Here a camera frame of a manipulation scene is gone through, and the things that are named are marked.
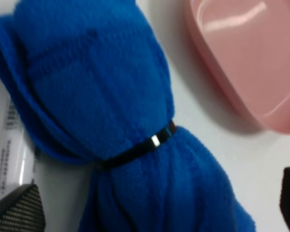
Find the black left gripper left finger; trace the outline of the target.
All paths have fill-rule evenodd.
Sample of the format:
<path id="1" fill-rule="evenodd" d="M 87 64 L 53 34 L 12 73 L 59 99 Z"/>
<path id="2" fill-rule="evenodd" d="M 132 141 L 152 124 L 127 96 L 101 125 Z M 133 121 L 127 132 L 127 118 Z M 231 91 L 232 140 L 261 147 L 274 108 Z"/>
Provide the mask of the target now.
<path id="1" fill-rule="evenodd" d="M 43 232 L 45 227 L 36 184 L 24 184 L 0 200 L 0 232 Z"/>

